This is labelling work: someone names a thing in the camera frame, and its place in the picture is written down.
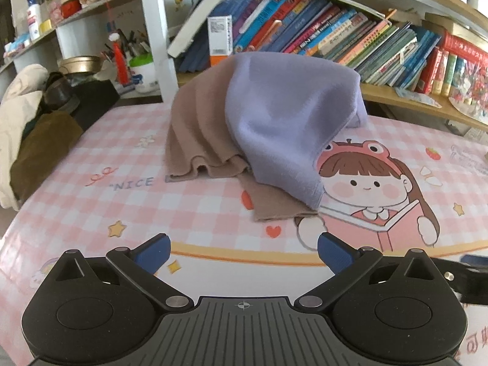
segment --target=red container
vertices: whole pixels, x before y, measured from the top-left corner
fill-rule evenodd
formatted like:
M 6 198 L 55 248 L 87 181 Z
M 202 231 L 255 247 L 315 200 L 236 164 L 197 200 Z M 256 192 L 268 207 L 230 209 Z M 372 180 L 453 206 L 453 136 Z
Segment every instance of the red container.
M 61 13 L 63 14 L 63 18 L 69 18 L 74 13 L 77 13 L 81 10 L 81 4 L 79 0 L 69 0 L 61 5 Z

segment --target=orange and white box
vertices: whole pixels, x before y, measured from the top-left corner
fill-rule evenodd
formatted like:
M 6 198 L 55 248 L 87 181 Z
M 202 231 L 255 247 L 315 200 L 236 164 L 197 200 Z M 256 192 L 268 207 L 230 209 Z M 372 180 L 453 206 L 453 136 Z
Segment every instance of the orange and white box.
M 212 16 L 207 23 L 210 65 L 215 66 L 232 55 L 232 16 Z

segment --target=brown cloth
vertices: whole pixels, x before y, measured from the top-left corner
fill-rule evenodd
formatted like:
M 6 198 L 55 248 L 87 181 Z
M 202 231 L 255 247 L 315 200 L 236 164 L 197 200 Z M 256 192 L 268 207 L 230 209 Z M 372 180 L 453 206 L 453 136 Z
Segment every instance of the brown cloth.
M 43 114 L 20 144 L 19 155 L 10 168 L 10 185 L 24 203 L 74 147 L 83 130 L 69 113 Z
M 205 168 L 211 178 L 237 177 L 257 221 L 317 213 L 280 188 L 259 184 L 225 123 L 225 96 L 234 73 L 229 57 L 185 84 L 171 108 L 166 144 L 167 181 L 185 181 Z

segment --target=white bottle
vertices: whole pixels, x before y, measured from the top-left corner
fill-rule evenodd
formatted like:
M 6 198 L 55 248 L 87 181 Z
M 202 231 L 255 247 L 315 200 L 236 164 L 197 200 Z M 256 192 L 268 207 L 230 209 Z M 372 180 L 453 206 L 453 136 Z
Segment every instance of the white bottle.
M 27 24 L 29 25 L 29 34 L 32 41 L 41 37 L 39 26 L 41 25 L 41 6 L 33 4 L 33 0 L 27 0 L 29 8 L 27 8 Z

